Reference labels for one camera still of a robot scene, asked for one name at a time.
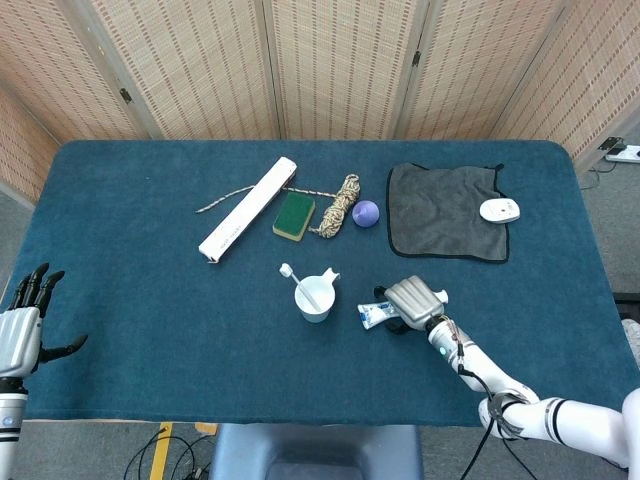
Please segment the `white computer mouse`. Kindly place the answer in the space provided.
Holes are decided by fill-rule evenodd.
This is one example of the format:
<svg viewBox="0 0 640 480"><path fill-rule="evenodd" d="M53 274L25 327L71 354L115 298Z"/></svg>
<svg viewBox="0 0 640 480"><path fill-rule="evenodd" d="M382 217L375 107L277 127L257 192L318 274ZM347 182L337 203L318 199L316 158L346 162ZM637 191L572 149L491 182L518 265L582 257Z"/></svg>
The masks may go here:
<svg viewBox="0 0 640 480"><path fill-rule="evenodd" d="M520 218L519 205L511 198L485 200L479 207L481 218L492 224L506 224Z"/></svg>

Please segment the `purple ball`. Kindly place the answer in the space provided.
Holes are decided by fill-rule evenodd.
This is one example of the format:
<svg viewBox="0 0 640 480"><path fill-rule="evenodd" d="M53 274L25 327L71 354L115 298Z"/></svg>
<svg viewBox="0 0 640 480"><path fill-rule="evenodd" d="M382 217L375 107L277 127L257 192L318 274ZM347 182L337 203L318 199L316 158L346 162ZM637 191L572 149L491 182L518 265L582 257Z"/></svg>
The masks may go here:
<svg viewBox="0 0 640 480"><path fill-rule="evenodd" d="M370 228L379 221L379 218L379 207L373 201L361 200L353 207L352 219L358 227Z"/></svg>

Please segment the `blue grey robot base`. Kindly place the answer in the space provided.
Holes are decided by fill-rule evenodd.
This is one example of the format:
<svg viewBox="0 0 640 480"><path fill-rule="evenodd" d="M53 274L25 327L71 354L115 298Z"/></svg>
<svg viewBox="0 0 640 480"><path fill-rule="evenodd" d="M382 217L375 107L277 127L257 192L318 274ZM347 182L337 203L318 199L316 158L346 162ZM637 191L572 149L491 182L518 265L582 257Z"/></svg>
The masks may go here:
<svg viewBox="0 0 640 480"><path fill-rule="evenodd" d="M419 430L224 424L209 480L423 480Z"/></svg>

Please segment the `bamboo folding screen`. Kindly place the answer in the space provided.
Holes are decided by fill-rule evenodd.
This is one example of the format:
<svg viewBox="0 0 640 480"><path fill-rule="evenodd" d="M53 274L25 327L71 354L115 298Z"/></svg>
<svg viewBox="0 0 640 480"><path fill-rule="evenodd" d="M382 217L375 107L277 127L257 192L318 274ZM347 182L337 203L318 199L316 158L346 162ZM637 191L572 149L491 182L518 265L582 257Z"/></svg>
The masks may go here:
<svg viewBox="0 0 640 480"><path fill-rule="evenodd" d="M0 0L0 188L85 139L540 139L640 114L640 0Z"/></svg>

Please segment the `grey cloth with black trim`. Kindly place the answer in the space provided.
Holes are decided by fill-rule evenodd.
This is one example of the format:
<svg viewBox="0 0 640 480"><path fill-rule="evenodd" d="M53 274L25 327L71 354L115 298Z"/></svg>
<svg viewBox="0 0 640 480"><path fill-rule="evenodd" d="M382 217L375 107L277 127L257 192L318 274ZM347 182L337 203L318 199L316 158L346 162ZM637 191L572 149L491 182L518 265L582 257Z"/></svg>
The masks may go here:
<svg viewBox="0 0 640 480"><path fill-rule="evenodd" d="M502 199L502 164L429 169L414 163L394 166L387 177L388 241L407 258L470 259L504 264L509 230L482 218L480 206Z"/></svg>

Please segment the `yellow green scrub sponge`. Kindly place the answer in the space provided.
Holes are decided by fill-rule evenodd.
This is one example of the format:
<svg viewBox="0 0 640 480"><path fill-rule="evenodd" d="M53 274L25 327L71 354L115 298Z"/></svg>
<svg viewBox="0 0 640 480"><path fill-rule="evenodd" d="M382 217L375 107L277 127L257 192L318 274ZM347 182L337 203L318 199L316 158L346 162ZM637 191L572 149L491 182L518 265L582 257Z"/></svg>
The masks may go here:
<svg viewBox="0 0 640 480"><path fill-rule="evenodd" d="M272 225L277 236L299 242L315 211L315 200L305 194L290 192Z"/></svg>

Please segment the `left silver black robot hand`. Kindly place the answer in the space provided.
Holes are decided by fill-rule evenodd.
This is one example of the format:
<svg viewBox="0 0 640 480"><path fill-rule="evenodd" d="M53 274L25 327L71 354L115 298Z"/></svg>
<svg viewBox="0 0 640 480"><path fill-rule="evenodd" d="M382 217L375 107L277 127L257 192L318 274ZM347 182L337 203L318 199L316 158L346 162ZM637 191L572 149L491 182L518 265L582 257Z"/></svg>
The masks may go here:
<svg viewBox="0 0 640 480"><path fill-rule="evenodd" d="M43 323L53 289L65 275L61 270L44 278L48 269L49 264L43 263L23 277L7 309L0 313L0 381L23 381L40 364L74 354L88 339L83 334L62 347L43 346Z"/></svg>

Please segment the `long white cardboard wrap box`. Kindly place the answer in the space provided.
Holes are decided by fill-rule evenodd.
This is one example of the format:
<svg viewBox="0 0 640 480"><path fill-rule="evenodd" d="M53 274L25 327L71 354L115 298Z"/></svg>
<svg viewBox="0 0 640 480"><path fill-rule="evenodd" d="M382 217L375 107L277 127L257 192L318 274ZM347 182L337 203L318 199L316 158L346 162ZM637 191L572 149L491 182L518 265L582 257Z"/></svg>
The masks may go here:
<svg viewBox="0 0 640 480"><path fill-rule="evenodd" d="M280 157L247 195L200 243L198 251L211 263L218 263L233 243L294 177L297 165Z"/></svg>

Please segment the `white power strip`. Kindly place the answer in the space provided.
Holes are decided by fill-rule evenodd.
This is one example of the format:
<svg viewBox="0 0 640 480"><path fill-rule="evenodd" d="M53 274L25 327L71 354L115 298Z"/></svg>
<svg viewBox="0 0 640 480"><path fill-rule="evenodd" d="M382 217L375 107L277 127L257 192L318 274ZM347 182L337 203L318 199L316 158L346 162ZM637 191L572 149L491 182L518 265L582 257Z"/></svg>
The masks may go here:
<svg viewBox="0 0 640 480"><path fill-rule="evenodd" d="M622 137L609 137L598 149L607 161L640 164L640 145L628 144Z"/></svg>

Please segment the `white plastic cup with handle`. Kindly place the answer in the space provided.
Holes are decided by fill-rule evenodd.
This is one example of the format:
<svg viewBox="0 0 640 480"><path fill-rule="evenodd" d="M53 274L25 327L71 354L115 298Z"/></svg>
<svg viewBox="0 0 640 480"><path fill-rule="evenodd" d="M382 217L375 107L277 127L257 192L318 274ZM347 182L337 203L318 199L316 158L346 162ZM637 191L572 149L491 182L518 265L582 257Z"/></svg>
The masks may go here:
<svg viewBox="0 0 640 480"><path fill-rule="evenodd" d="M340 274L329 267L321 275L307 276L301 280L320 306L319 312L314 310L296 286L295 304L305 320L311 323L320 323L327 318L336 300L334 282L339 279Z"/></svg>

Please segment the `white toothbrush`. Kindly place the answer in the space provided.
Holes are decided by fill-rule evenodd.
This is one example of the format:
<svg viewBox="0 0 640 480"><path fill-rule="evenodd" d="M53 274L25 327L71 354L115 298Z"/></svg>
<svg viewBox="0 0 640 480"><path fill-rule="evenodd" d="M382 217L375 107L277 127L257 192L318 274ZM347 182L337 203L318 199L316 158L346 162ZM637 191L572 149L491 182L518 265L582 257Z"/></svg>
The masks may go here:
<svg viewBox="0 0 640 480"><path fill-rule="evenodd" d="M279 268L280 274L285 278L291 278L299 288L302 295L307 299L309 304L314 308L316 312L320 311L320 306L317 304L313 295L306 289L303 283L296 277L292 267L288 263L283 263Z"/></svg>

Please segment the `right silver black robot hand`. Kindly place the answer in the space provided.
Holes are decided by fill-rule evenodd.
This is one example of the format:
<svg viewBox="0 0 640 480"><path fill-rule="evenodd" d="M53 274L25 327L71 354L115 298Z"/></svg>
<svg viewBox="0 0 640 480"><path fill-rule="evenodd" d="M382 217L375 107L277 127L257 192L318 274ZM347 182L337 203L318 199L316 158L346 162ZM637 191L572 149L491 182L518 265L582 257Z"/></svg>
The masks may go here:
<svg viewBox="0 0 640 480"><path fill-rule="evenodd" d="M413 275L386 288L378 285L373 290L378 301L388 301L399 320L385 321L386 329L394 335L410 330L430 333L445 315L449 302L445 290L433 291L420 277Z"/></svg>

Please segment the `blue tablecloth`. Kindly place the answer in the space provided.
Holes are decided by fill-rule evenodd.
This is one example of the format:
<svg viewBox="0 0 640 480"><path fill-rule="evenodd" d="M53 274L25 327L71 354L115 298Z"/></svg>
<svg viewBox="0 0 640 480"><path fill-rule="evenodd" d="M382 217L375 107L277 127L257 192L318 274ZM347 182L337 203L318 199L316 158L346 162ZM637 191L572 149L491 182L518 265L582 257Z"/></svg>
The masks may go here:
<svg viewBox="0 0 640 480"><path fill-rule="evenodd" d="M387 228L346 221L330 240L276 236L274 201L216 263L199 244L232 208L200 207L257 181L280 157L304 188L349 173L386 202L390 169L496 166L521 206L504 264L407 258ZM357 306L411 275L539 396L619 408L640 387L566 151L548 141L73 141L53 159L14 276L64 270L47 347L87 334L26 381L31 419L463 425L480 397L419 332L366 330ZM331 267L335 303L305 320L296 283Z"/></svg>

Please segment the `blue white toothpaste tube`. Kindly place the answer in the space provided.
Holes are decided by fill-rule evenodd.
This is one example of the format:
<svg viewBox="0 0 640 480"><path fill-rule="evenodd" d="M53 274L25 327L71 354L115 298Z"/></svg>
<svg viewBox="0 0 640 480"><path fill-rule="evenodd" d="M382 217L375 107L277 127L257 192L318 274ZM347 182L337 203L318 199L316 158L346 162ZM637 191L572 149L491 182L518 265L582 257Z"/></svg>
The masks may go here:
<svg viewBox="0 0 640 480"><path fill-rule="evenodd" d="M426 325L432 319L445 313L445 305L449 301L448 293L440 290L432 294L425 312L410 316L404 313L389 300L378 303L360 304L357 306L359 318L366 330L385 323L393 333L404 333L409 329L425 331Z"/></svg>

